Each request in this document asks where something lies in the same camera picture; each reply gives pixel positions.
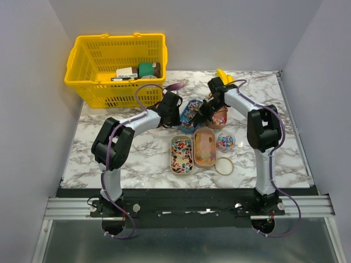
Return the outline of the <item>blue tray swirl lollipops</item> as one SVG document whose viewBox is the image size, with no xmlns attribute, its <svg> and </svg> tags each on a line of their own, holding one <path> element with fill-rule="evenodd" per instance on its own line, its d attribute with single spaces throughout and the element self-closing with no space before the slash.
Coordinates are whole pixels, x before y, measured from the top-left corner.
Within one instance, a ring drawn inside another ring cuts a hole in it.
<svg viewBox="0 0 351 263">
<path fill-rule="evenodd" d="M 186 134 L 193 134 L 200 126 L 199 124 L 197 126 L 194 126 L 194 124 L 190 121 L 196 115 L 197 110 L 201 107 L 202 103 L 203 101 L 198 99 L 190 100 L 187 103 L 185 109 L 180 114 L 179 130 L 181 132 L 184 132 Z"/>
</svg>

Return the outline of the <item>clear plastic jar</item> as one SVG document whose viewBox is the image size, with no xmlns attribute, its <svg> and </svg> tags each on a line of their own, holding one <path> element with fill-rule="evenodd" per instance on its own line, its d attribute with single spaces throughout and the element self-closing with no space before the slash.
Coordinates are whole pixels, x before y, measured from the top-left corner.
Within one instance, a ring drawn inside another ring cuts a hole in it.
<svg viewBox="0 0 351 263">
<path fill-rule="evenodd" d="M 221 132 L 217 136 L 217 147 L 222 152 L 231 151 L 235 146 L 235 136 L 230 132 Z"/>
</svg>

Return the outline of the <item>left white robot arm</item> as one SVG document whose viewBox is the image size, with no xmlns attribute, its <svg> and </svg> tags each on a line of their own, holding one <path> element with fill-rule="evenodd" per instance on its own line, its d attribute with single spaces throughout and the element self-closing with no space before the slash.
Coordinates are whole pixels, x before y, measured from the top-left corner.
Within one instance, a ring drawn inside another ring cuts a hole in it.
<svg viewBox="0 0 351 263">
<path fill-rule="evenodd" d="M 159 127 L 180 125 L 180 106 L 183 99 L 178 94 L 166 91 L 161 101 L 146 107 L 133 117 L 116 120 L 109 117 L 95 138 L 91 152 L 101 171 L 99 204 L 93 204 L 96 211 L 109 216 L 121 212 L 122 197 L 121 168 L 126 162 L 133 139 L 142 133 Z"/>
</svg>

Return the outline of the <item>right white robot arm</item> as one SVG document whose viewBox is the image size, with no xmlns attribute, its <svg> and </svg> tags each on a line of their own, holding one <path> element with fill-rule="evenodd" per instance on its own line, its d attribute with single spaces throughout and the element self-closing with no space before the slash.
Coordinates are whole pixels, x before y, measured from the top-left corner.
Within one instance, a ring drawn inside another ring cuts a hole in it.
<svg viewBox="0 0 351 263">
<path fill-rule="evenodd" d="M 285 127 L 274 105 L 265 106 L 240 92 L 236 81 L 225 84 L 220 77 L 212 78 L 208 87 L 212 97 L 204 100 L 190 123 L 198 125 L 211 120 L 220 108 L 232 107 L 247 119 L 247 141 L 256 157 L 256 185 L 253 190 L 253 210 L 266 214 L 279 203 L 275 184 L 275 151 L 285 141 Z"/>
</svg>

